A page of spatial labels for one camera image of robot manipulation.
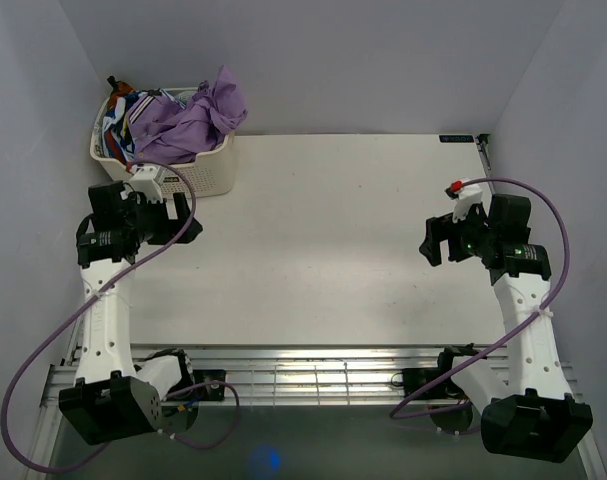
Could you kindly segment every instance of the white table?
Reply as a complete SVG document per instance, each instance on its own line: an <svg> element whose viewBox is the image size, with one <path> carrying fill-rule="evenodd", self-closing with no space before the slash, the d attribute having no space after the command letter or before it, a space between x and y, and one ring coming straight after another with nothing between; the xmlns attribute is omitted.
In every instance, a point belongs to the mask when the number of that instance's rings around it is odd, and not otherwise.
<svg viewBox="0 0 607 480"><path fill-rule="evenodd" d="M432 268L418 252L425 220L452 211L443 190L484 176L474 144L301 135L237 137L236 148L234 189L199 200L201 236L137 272L133 344L430 345L503 333L478 259L445 254Z"/></svg>

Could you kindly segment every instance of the cable tie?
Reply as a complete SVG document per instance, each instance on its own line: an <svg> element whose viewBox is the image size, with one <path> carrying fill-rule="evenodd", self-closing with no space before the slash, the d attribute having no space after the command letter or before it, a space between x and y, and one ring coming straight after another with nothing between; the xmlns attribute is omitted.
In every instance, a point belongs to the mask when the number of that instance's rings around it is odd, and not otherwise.
<svg viewBox="0 0 607 480"><path fill-rule="evenodd" d="M532 313L534 313L534 312L538 313L539 317L547 318L548 320L551 320L552 317L554 316L554 312L551 312L550 310L547 310L547 309L543 310L540 305L538 307L532 309Z"/></svg>
<svg viewBox="0 0 607 480"><path fill-rule="evenodd" d="M107 297L108 292L107 292L107 291L102 292L102 291L100 291L100 290L95 290L95 289L92 289L91 294L92 294L92 296L93 296L93 297L96 297L96 298L98 298L99 300L101 300L103 297Z"/></svg>

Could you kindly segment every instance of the blue light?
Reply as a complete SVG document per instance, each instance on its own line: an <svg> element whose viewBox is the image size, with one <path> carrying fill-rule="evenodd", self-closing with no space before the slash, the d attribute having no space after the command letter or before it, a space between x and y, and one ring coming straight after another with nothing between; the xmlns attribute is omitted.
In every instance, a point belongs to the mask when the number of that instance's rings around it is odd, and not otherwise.
<svg viewBox="0 0 607 480"><path fill-rule="evenodd" d="M279 458L279 454L272 450L270 452L270 467L272 468L272 470L278 470L280 463L281 459Z"/></svg>
<svg viewBox="0 0 607 480"><path fill-rule="evenodd" d="M281 466L281 456L269 446L255 448L248 458L248 473L256 480L271 480Z"/></svg>

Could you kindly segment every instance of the laundry basket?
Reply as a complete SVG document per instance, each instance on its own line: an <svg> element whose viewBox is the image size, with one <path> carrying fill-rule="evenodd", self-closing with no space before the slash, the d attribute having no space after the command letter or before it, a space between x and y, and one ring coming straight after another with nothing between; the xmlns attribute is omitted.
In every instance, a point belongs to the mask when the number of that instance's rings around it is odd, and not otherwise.
<svg viewBox="0 0 607 480"><path fill-rule="evenodd" d="M167 88L166 91L176 96L182 92L196 92L196 88ZM90 155L103 166L113 180L125 181L132 176L125 171L125 165L115 158L103 156L101 127L106 106L107 99L103 102L94 122L92 139L90 141ZM223 142L216 149L197 154L194 162L172 166L190 181L196 191L197 197L222 195L229 192L236 181L237 156L234 148L234 132L226 135ZM170 173L165 176L161 190L163 191L163 196L169 199L172 198L172 194L175 192L183 192L188 196L190 194L183 182L176 175Z"/></svg>

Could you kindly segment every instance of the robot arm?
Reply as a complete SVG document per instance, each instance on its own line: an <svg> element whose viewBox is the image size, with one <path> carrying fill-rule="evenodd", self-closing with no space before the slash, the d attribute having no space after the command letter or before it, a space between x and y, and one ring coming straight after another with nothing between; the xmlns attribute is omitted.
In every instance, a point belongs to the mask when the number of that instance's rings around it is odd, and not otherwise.
<svg viewBox="0 0 607 480"><path fill-rule="evenodd" d="M180 350L164 352L142 367L134 365L129 330L134 272L99 293L105 282L134 263L142 243L167 243L189 218L183 194L174 194L178 218L168 217L162 180L159 167L145 166L127 186L112 182L90 187L93 213L77 231L85 298L99 298L85 315L75 384L61 391L59 408L90 445L158 430L161 399L173 388L194 384L189 359ZM87 233L90 222L94 231ZM192 219L178 243L193 241L202 230Z"/></svg>
<svg viewBox="0 0 607 480"><path fill-rule="evenodd" d="M589 405L574 401L556 351L552 314L539 310L550 291L551 271L545 248L528 243L530 201L496 194L486 215L478 185L461 184L455 182L446 190L456 200L454 212L427 220L419 251L432 266L440 265L440 242L447 240L450 261L481 258L506 332L535 311L539 317L507 345L508 385L486 360L451 380L481 412L481 436L489 452L562 462L591 428L592 413ZM471 346L445 349L435 375L476 353Z"/></svg>

